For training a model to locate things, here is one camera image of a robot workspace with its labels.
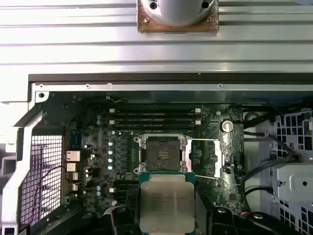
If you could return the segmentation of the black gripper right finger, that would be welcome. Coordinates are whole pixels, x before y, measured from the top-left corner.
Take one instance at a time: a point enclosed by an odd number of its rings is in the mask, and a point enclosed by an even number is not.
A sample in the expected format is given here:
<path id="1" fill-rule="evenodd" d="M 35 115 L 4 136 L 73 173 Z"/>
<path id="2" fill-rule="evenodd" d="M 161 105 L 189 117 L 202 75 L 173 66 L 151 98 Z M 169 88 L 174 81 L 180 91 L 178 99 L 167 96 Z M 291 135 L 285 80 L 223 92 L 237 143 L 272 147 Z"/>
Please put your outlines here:
<path id="1" fill-rule="evenodd" d="M 215 207 L 206 196 L 195 195 L 195 216 L 203 235 L 299 235 L 300 232 L 263 212 L 239 217 Z"/>

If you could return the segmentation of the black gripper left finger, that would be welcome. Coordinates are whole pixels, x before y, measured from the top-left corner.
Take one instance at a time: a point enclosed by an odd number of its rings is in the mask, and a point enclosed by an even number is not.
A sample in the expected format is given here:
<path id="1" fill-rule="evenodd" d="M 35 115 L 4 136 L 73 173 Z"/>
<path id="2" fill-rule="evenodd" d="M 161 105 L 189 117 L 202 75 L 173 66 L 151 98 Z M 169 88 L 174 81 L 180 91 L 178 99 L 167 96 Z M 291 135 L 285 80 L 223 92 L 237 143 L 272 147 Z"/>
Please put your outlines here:
<path id="1" fill-rule="evenodd" d="M 140 227 L 127 207 L 110 207 L 101 217 L 82 216 L 75 226 L 74 235 L 138 235 Z"/>

